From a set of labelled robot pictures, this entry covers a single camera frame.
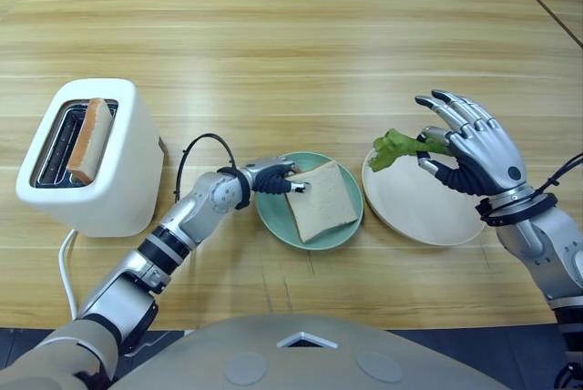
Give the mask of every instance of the white cord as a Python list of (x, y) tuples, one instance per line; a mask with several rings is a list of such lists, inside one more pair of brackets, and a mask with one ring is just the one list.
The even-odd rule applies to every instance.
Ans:
[(71, 288), (71, 281), (69, 281), (68, 274), (66, 274), (65, 251), (68, 245), (75, 241), (76, 237), (77, 231), (72, 229), (65, 237), (63, 244), (61, 244), (61, 248), (58, 250), (58, 270), (61, 271), (61, 279), (63, 280), (63, 286), (65, 287), (66, 299), (69, 302), (69, 309), (71, 310), (71, 320), (77, 318), (77, 303), (75, 302), (73, 288)]

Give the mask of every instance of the robotic hand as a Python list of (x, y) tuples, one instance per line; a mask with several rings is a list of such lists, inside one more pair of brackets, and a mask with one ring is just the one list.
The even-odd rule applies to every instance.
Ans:
[(481, 219), (496, 227), (502, 245), (545, 294), (567, 342), (571, 373), (583, 379), (583, 235), (553, 194), (528, 185), (517, 146), (489, 113), (450, 92), (434, 90), (432, 96), (415, 101), (450, 130), (427, 127), (417, 139), (441, 142), (459, 167), (450, 169), (425, 152), (417, 154), (419, 166), (453, 190), (487, 196), (476, 207)]

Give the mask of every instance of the white bread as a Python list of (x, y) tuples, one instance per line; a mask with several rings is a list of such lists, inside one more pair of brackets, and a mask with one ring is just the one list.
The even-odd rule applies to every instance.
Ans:
[(303, 242), (331, 228), (358, 220), (335, 161), (287, 179), (311, 184), (310, 189), (304, 193), (286, 194)]
[(81, 131), (66, 165), (66, 169), (86, 185), (97, 175), (112, 119), (106, 100), (89, 100)]

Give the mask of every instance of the robotic arm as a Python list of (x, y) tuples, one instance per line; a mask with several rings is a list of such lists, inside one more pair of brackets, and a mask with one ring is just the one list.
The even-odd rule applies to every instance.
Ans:
[[(526, 265), (557, 317), (567, 342), (568, 367), (583, 379), (583, 235), (558, 208), (557, 198), (527, 184), (527, 171), (517, 146), (500, 124), (472, 100), (434, 90), (415, 101), (432, 109), (449, 130), (425, 128), (418, 139), (436, 139), (455, 155), (449, 169), (428, 154), (417, 154), (419, 166), (452, 190), (487, 196), (476, 207), (483, 221), (496, 228), (502, 245)], [(573, 158), (566, 169), (580, 163)]]
[[(4, 389), (2, 383), (22, 385), (14, 389), (107, 388), (119, 355), (136, 348), (156, 317), (152, 293), (164, 291), (171, 274), (225, 215), (249, 205), (252, 190), (304, 192), (309, 184), (284, 178), (296, 170), (293, 161), (276, 157), (200, 176), (192, 191), (87, 297), (75, 321), (51, 333), (3, 372), (0, 388)], [(26, 378), (31, 370), (43, 378)]]

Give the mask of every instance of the green lettuce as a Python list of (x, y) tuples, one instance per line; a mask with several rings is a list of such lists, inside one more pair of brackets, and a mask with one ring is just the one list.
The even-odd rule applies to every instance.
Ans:
[(434, 139), (428, 139), (426, 142), (417, 141), (395, 128), (391, 128), (383, 137), (375, 139), (373, 145), (376, 156), (368, 161), (368, 165), (375, 172), (391, 167), (401, 156), (415, 156), (417, 151), (452, 156), (445, 146)]

